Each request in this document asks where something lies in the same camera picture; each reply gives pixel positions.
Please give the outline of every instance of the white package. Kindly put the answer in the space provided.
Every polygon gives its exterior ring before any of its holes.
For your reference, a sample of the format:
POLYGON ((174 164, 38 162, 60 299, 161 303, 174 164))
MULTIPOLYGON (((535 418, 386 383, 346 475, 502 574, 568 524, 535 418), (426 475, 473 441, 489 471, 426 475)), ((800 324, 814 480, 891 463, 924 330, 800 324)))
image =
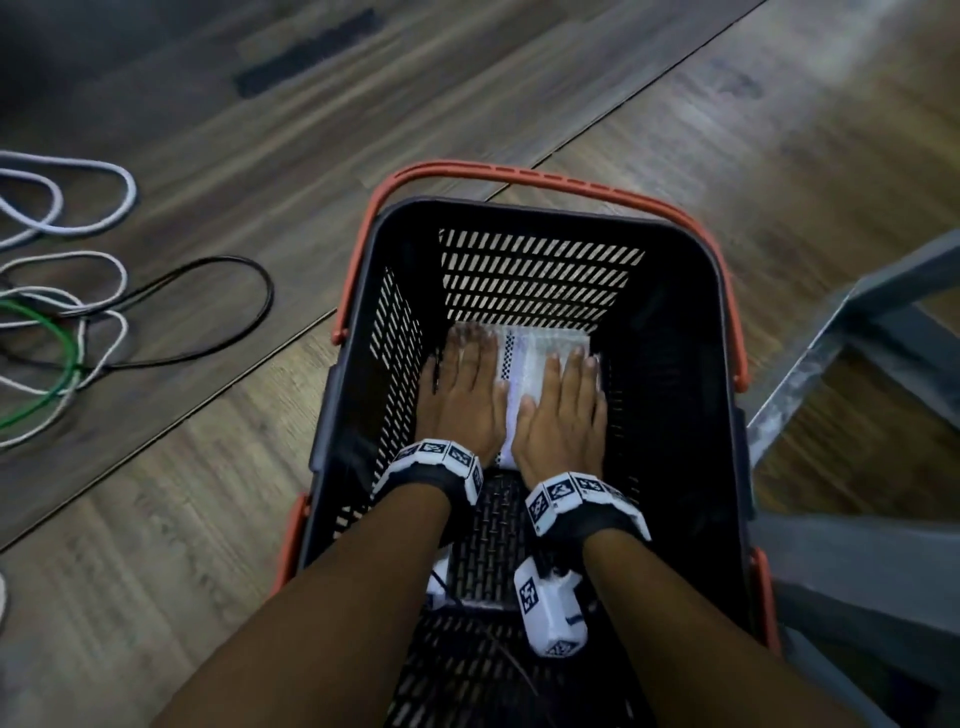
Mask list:
POLYGON ((510 448, 516 433, 516 413, 523 395, 540 402, 543 389, 543 367, 551 352, 560 356, 562 367, 577 347, 589 353, 590 337, 576 328, 536 328, 485 325, 488 333, 496 334, 497 378, 510 382, 507 395, 507 440, 496 456, 495 465, 505 470, 518 470, 510 448))

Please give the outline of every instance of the floor plank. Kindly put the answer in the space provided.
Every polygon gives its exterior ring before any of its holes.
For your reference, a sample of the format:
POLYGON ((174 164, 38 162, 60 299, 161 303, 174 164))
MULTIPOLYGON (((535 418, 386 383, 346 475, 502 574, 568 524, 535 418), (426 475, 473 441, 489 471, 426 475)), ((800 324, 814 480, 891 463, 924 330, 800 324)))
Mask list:
MULTIPOLYGON (((244 64, 237 48, 268 21, 243 5, 0 122, 5 144, 130 167, 141 205, 90 245, 123 259, 134 281, 232 253, 267 266, 279 290, 270 323, 228 352, 109 377, 56 428, 0 456, 0 544, 335 305, 361 210, 388 172, 434 157, 534 164, 758 2, 620 0, 596 14, 554 0, 384 2, 376 35, 248 101, 230 81, 244 64)), ((66 181, 70 209, 86 214, 115 194, 108 181, 66 181)), ((82 297, 108 285, 89 265, 36 271, 35 280, 82 297)), ((135 353, 215 340, 248 321, 260 296, 241 270, 183 279, 132 313, 135 353)), ((20 346, 42 344, 24 335, 20 346)), ((0 392, 0 404, 13 408, 12 397, 0 392)))
MULTIPOLYGON (((960 222, 957 13, 948 0, 841 12, 770 0, 543 168, 659 194, 708 223, 762 369, 835 286, 960 222)), ((604 209, 515 188, 498 200, 604 209)), ((960 313, 952 297, 935 310, 960 313)), ((308 484, 328 326, 0 555, 5 725, 142 724, 261 603, 308 484)), ((958 519, 957 446, 844 357, 756 486, 780 511, 958 519)))

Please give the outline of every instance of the shopping basket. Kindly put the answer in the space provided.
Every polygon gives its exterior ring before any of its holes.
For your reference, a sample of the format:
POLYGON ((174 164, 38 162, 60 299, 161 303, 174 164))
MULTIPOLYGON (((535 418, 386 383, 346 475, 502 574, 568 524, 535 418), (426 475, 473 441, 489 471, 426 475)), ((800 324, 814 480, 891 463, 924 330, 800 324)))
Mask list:
MULTIPOLYGON (((374 192, 350 263, 311 454, 277 588, 371 506, 372 484, 414 433, 420 368, 459 321, 578 328, 599 353, 610 405, 604 475, 632 498, 652 549, 730 619, 777 648, 766 562, 749 550, 750 463, 734 391, 748 385, 731 282, 709 233, 681 210, 560 175, 436 161, 374 192), (569 192, 643 210, 627 218, 417 197, 452 177, 569 192)), ((571 724, 642 722, 645 702, 602 609, 576 657, 527 646, 514 569, 532 547, 517 473, 488 474, 447 582, 465 611, 424 612, 387 725, 539 725, 543 705, 483 625, 571 724)))

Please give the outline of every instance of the right hand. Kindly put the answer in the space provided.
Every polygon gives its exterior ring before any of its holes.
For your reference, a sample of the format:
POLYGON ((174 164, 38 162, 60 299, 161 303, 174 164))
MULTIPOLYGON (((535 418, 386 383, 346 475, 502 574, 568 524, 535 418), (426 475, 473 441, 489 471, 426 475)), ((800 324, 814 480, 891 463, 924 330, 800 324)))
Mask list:
POLYGON ((520 401, 512 452, 523 482, 533 490, 547 478, 574 471, 603 477, 607 399, 597 391, 597 361, 577 349, 561 376, 550 354, 543 370, 540 404, 520 401))

